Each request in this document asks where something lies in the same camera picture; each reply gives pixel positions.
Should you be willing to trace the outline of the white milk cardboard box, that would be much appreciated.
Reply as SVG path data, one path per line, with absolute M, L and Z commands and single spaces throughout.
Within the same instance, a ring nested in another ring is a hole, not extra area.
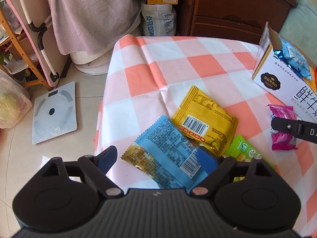
M 316 123 L 316 92 L 275 55 L 280 47 L 278 33 L 266 24 L 252 80 L 285 105 L 293 106 L 300 119 Z

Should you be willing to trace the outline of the white bathroom scale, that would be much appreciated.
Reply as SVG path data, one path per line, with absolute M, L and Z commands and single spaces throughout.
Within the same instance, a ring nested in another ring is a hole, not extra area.
M 54 89 L 34 101 L 34 145 L 77 130 L 75 82 Z

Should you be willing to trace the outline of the dark wooden cabinet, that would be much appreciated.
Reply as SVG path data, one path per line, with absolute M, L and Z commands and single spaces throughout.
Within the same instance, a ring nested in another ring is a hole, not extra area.
M 258 44 L 265 26 L 279 32 L 295 7 L 295 0 L 179 0 L 176 34 Z

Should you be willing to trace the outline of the pink checkered tablecloth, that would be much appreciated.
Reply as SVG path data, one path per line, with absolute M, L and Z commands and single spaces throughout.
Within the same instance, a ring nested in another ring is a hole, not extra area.
M 240 41 L 188 36 L 135 37 L 116 42 L 99 105 L 95 152 L 114 145 L 122 155 L 157 119 L 173 116 L 197 86 L 239 120 L 242 135 L 298 194 L 294 229 L 316 235 L 316 145 L 299 140 L 295 151 L 271 150 L 269 104 L 278 99 L 253 82 L 258 47 Z

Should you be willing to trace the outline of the white fan base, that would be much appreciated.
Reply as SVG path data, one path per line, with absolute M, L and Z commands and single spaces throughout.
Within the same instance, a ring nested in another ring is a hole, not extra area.
M 107 74 L 114 44 L 108 46 L 100 53 L 89 55 L 87 52 L 70 53 L 75 68 L 81 73 L 88 75 L 104 75 Z

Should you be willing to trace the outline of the white printed plastic bag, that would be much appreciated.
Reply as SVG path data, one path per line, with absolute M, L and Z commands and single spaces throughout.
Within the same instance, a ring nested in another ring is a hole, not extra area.
M 171 4 L 145 4 L 141 10 L 144 36 L 174 36 L 176 11 Z

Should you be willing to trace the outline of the translucent plastic bag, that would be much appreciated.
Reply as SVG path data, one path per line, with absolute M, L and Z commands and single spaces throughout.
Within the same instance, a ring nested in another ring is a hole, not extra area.
M 3 70 L 1 70 L 0 107 L 1 129 L 14 127 L 32 107 L 28 91 Z

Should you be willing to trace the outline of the purple checkered fabric cover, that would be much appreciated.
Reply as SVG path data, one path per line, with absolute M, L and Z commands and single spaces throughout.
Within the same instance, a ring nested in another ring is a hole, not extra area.
M 48 0 L 63 55 L 97 54 L 126 35 L 146 0 Z

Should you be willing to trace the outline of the orange red snack bag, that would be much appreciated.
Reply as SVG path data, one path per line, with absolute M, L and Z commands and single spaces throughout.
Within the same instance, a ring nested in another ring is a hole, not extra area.
M 312 90 L 317 93 L 317 84 L 316 84 L 316 78 L 317 78 L 317 73 L 316 73 L 316 68 L 310 67 L 310 73 L 311 73 L 311 80 L 309 82 L 310 87 Z

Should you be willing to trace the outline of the magenta snack packet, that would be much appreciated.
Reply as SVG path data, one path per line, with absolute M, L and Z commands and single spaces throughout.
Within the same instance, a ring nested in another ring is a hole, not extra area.
M 296 121 L 297 115 L 293 106 L 268 105 L 271 111 L 271 149 L 273 151 L 296 150 L 297 139 L 291 132 L 289 121 Z

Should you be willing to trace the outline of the green snack packet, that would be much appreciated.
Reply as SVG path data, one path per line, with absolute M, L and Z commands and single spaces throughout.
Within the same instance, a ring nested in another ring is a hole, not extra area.
M 275 165 L 271 164 L 258 150 L 256 150 L 242 135 L 238 134 L 224 152 L 224 157 L 233 157 L 238 162 L 251 162 L 253 159 L 263 159 L 273 169 Z

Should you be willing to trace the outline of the light green sofa cushion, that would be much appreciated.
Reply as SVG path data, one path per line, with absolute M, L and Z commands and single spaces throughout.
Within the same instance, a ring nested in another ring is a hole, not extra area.
M 316 64 L 316 5 L 310 0 L 295 0 L 280 34 L 297 45 Z

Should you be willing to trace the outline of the pink folding table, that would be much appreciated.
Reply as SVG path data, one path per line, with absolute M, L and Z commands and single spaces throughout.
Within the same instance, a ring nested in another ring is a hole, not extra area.
M 42 67 L 49 87 L 55 88 L 68 57 L 58 49 L 48 0 L 6 0 L 19 20 Z

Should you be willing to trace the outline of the small yellow snack packet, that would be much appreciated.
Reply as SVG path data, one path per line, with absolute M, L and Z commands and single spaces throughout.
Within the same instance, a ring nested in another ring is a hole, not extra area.
M 226 112 L 217 102 L 191 86 L 171 121 L 188 138 L 222 156 L 229 147 L 238 118 Z

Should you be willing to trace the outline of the light blue snack packet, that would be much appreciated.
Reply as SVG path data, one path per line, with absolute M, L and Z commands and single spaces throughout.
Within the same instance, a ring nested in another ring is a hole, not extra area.
M 277 58 L 286 63 L 301 79 L 304 77 L 310 81 L 312 74 L 306 58 L 288 40 L 281 35 L 278 38 L 281 43 L 281 49 L 273 50 Z
M 190 192 L 207 177 L 198 148 L 162 115 L 128 147 L 121 159 L 151 177 L 160 189 Z

